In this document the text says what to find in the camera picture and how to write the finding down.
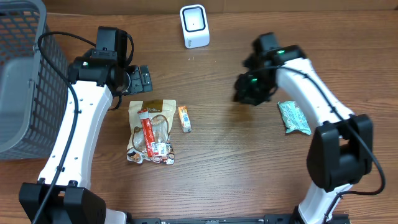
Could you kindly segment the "brown white snack pouch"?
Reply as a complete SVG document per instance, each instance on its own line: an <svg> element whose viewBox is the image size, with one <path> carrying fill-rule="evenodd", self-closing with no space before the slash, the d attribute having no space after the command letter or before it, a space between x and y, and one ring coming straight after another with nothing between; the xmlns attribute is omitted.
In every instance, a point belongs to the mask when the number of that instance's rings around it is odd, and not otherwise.
<svg viewBox="0 0 398 224"><path fill-rule="evenodd" d="M153 157L147 154L144 133L138 111L147 109L155 137ZM129 103L129 124L131 137L127 145L126 159L138 164L151 161L157 164L172 165L175 154L170 142L170 133L176 111L175 100L131 101Z"/></svg>

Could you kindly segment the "teal orange snack pack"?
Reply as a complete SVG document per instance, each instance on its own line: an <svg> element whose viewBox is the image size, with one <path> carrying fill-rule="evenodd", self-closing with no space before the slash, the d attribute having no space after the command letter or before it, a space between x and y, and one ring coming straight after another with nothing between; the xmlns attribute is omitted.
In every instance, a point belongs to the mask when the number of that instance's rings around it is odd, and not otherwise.
<svg viewBox="0 0 398 224"><path fill-rule="evenodd" d="M312 131L307 119L295 101L278 102L277 105L286 128L286 134L299 131L306 135L311 135Z"/></svg>

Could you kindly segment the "small orange snack packet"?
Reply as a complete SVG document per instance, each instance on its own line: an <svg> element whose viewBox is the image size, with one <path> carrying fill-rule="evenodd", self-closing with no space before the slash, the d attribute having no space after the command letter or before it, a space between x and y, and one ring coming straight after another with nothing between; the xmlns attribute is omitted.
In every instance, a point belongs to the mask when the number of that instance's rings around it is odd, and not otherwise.
<svg viewBox="0 0 398 224"><path fill-rule="evenodd" d="M178 107L178 114L181 121L182 130L184 133L190 133L192 131L192 125L190 118L188 116L188 111L186 106Z"/></svg>

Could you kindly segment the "red stick packet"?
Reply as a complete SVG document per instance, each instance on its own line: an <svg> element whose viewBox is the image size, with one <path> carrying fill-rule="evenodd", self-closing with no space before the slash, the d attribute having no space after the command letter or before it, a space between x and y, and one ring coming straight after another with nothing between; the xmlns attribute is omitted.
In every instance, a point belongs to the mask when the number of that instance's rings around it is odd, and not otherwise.
<svg viewBox="0 0 398 224"><path fill-rule="evenodd" d="M154 152L154 144L155 144L155 137L153 135L152 125L149 118L149 112L147 109L143 109L137 112L139 115L139 119L141 121L147 154L149 157L153 157L155 155Z"/></svg>

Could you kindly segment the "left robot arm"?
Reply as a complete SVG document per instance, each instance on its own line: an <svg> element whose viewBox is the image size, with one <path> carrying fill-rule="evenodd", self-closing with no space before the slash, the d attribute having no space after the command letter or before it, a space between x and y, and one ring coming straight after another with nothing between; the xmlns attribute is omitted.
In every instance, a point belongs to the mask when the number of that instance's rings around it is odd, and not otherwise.
<svg viewBox="0 0 398 224"><path fill-rule="evenodd" d="M37 183L24 183L19 202L32 223L132 223L90 190L99 131L113 98L152 89L147 65L77 57L68 68L68 104Z"/></svg>

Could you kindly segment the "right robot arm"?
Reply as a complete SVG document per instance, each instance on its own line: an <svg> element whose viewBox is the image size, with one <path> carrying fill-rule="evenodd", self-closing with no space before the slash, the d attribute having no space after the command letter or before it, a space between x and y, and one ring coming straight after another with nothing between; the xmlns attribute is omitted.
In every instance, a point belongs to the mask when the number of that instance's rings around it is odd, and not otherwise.
<svg viewBox="0 0 398 224"><path fill-rule="evenodd" d="M303 111L313 131L307 156L312 180L304 200L287 223L346 223L333 218L333 210L354 184L372 169L373 124L365 114L356 115L327 88L312 62L298 45L255 47L244 61L248 71L235 84L235 101L260 105L283 89Z"/></svg>

